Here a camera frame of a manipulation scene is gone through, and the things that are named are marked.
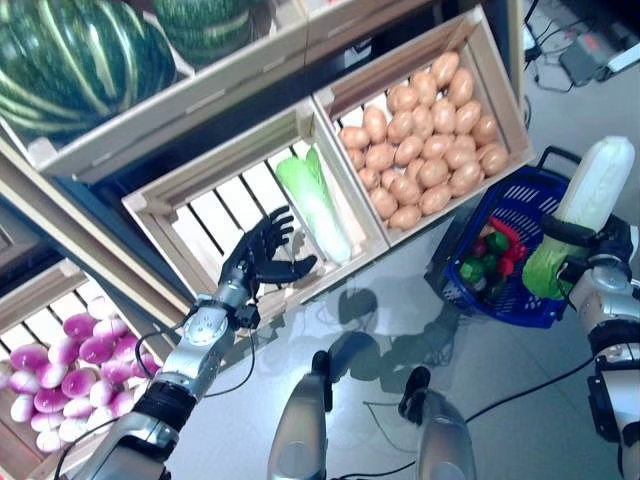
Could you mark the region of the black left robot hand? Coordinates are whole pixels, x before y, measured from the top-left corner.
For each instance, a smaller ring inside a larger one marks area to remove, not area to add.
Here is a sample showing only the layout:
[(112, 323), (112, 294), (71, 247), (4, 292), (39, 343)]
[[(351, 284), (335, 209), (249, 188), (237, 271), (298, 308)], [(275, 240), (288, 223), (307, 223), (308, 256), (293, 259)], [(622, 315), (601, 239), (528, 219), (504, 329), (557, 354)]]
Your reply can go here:
[(219, 284), (238, 281), (251, 298), (256, 298), (261, 284), (289, 284), (308, 275), (318, 260), (314, 254), (300, 260), (274, 259), (276, 250), (289, 242), (293, 220), (288, 205), (264, 216), (241, 237), (223, 263)]

